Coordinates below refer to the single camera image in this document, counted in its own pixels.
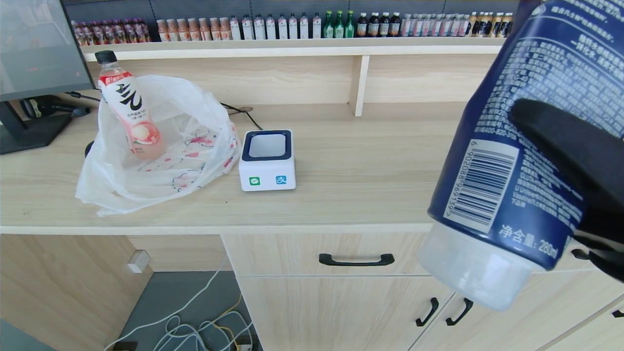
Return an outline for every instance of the black bottle cap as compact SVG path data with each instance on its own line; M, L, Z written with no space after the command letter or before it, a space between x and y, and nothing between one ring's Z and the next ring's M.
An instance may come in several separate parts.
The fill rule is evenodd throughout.
M103 50L95 53L95 59L99 64L117 62L117 56L115 56L115 52L111 50Z

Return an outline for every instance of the blue bottle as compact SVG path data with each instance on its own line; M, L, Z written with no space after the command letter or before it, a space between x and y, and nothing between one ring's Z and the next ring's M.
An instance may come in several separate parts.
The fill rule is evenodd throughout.
M514 102L544 101L624 136L624 9L606 2L538 1L464 109L419 260L475 302L509 308L532 271L555 267L586 207L511 124Z

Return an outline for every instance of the computer screen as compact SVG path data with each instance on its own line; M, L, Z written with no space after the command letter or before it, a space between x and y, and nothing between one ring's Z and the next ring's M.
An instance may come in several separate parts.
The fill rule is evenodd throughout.
M93 87L61 0L0 0L0 101Z

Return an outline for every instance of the white plastic bag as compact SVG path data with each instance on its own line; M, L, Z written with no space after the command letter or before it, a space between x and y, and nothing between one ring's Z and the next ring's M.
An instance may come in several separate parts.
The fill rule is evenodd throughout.
M232 169L240 143L227 111L209 92L174 77L138 77L144 103L167 145L154 161L131 153L121 122L100 103L99 132L78 179L76 197L126 214L190 194Z

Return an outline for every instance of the monitor stand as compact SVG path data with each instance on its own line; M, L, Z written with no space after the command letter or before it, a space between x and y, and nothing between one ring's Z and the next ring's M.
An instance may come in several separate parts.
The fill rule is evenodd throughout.
M0 155L48 146L71 120L71 114L59 114L22 121L8 102L2 102Z

